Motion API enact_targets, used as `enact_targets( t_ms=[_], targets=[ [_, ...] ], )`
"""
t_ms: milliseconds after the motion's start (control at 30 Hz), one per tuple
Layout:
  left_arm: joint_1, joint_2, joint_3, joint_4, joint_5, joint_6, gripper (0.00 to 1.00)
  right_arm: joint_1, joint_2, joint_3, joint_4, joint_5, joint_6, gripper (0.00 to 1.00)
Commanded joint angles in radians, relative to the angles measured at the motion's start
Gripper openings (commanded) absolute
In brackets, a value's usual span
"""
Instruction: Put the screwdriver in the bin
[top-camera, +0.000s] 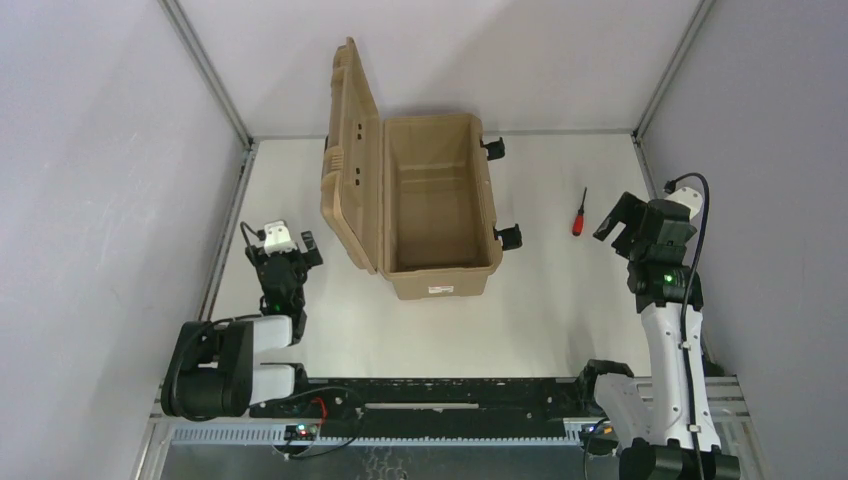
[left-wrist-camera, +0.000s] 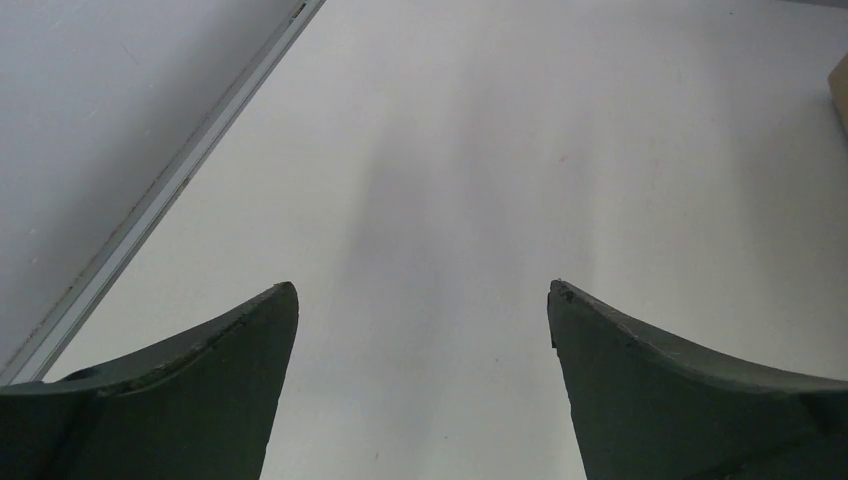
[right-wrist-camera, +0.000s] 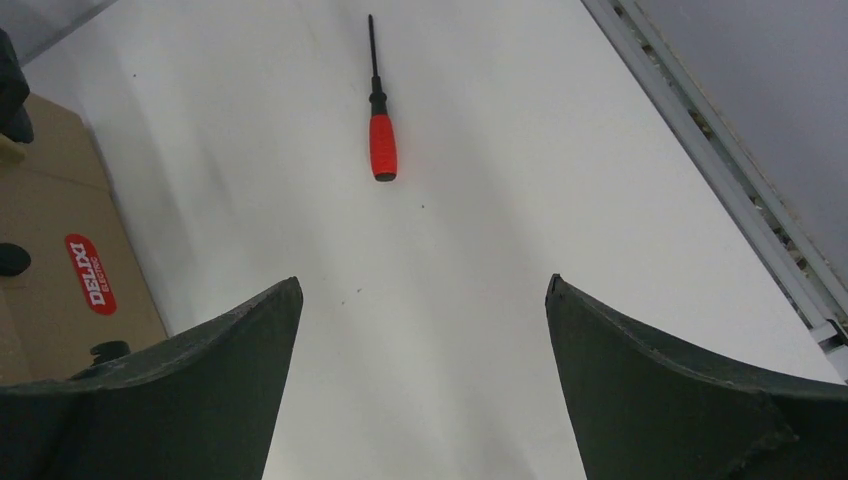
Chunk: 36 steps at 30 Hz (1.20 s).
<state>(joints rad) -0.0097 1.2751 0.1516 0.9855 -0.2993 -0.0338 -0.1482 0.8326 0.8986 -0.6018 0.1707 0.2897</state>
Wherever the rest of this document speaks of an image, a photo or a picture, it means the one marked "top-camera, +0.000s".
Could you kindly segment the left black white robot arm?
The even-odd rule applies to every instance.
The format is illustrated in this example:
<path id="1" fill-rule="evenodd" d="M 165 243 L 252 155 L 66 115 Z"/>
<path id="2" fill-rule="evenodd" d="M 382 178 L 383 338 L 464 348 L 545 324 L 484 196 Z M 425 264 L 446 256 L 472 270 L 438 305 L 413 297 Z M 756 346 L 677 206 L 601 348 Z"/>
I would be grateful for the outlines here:
<path id="1" fill-rule="evenodd" d="M 183 324 L 161 387 L 167 416 L 196 422 L 239 417 L 255 404 L 294 392 L 294 365 L 260 365 L 257 357 L 301 341 L 307 324 L 304 285 L 323 258 L 310 231 L 295 241 L 283 222 L 267 224 L 262 232 L 247 224 L 241 228 L 261 289 L 259 310 Z"/>

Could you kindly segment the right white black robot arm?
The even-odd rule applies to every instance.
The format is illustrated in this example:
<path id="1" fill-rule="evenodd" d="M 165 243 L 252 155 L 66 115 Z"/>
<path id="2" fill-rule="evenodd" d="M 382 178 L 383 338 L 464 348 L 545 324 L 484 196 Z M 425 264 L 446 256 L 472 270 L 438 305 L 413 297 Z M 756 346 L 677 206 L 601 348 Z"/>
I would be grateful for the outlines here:
<path id="1" fill-rule="evenodd" d="M 694 265 L 684 263 L 686 244 L 701 238 L 692 223 L 708 213 L 705 194 L 672 188 L 643 201 L 624 193 L 594 233 L 613 241 L 627 259 L 627 285 L 645 332 L 653 401 L 639 395 L 629 373 L 600 373 L 593 398 L 618 439 L 621 479 L 738 479 L 740 461 L 722 451 L 709 410 L 703 367 L 703 295 Z"/>

